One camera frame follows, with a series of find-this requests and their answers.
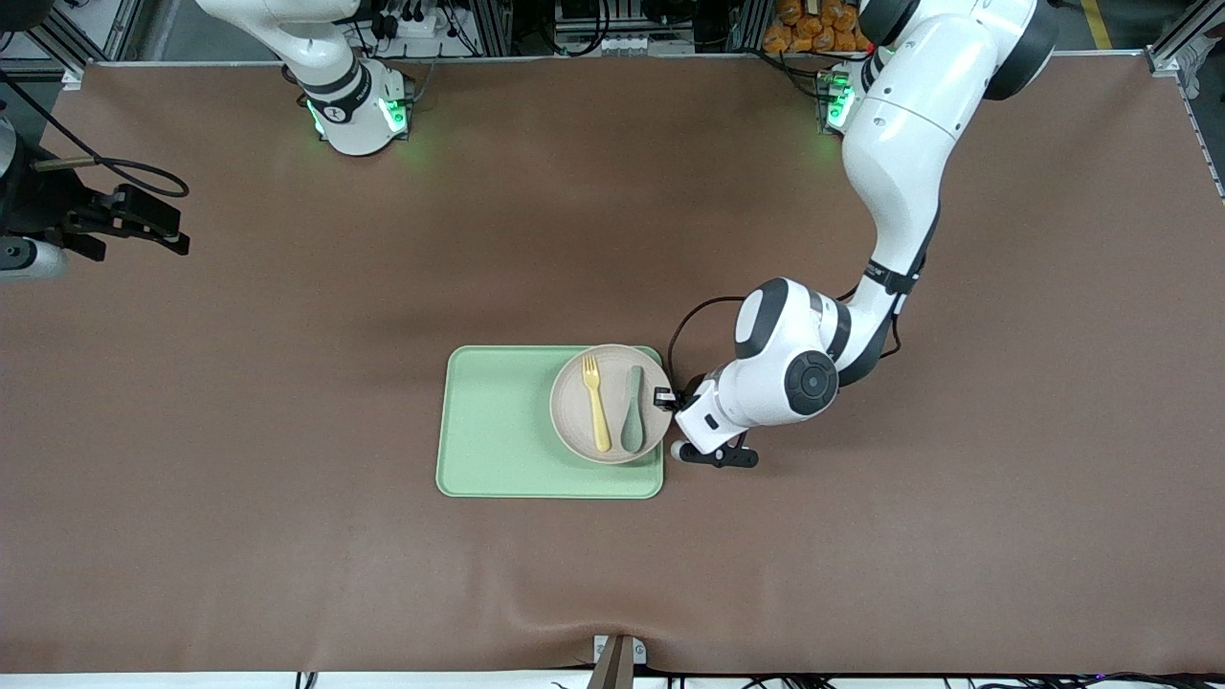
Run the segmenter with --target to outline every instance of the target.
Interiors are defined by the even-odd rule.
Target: plate
[[[608,419],[612,447],[608,452],[595,449],[595,430],[592,424],[592,403],[583,385],[583,357],[595,357],[600,368],[600,402]],[[642,367],[642,387],[638,390],[638,409],[642,413],[642,449],[627,452],[621,447],[621,428],[630,408],[630,369]],[[579,353],[566,363],[552,381],[549,396],[549,416],[557,436],[576,455],[603,465],[632,462],[659,445],[668,433],[673,414],[654,406],[655,387],[671,387],[664,369],[633,347],[625,345],[600,345]]]

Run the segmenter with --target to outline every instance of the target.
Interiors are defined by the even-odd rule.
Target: yellow fork
[[[612,440],[609,438],[609,422],[604,418],[604,405],[600,402],[600,368],[595,365],[595,357],[588,354],[583,357],[583,385],[592,398],[592,429],[595,432],[595,449],[608,452],[612,449]]]

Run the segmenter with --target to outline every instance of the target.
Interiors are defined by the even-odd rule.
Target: green led light
[[[850,105],[854,102],[855,91],[851,88],[843,89],[842,94],[834,98],[834,102],[829,105],[829,126],[845,126],[846,118],[850,115]]]
[[[326,136],[323,134],[323,123],[318,121],[318,112],[315,109],[315,104],[306,101],[306,109],[310,110],[310,116],[315,120],[315,131],[317,131],[320,136]]]
[[[405,123],[404,123],[404,107],[403,105],[401,105],[399,103],[397,103],[394,101],[392,101],[392,102],[388,103],[387,101],[383,101],[382,98],[380,98],[379,99],[379,109],[382,110],[383,119],[387,120],[387,126],[391,128],[392,131],[403,131],[404,130]]]

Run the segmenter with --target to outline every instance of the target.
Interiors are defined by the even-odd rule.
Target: green spoon
[[[630,369],[630,408],[621,427],[621,449],[637,452],[642,449],[642,412],[638,409],[638,392],[642,390],[642,367]]]

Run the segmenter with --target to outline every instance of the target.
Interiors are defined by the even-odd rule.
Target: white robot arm
[[[320,136],[341,153],[366,156],[408,130],[412,82],[377,60],[359,59],[332,22],[361,0],[196,0],[209,15],[267,45],[306,92]]]
[[[1056,29],[1039,5],[861,2],[861,27],[880,48],[850,70],[838,129],[846,175],[876,221],[876,249],[845,304],[782,277],[745,298],[736,358],[706,374],[676,413],[688,444],[674,455],[706,461],[750,428],[810,419],[871,373],[919,280],[948,154],[984,97],[1017,93],[1054,50]]]

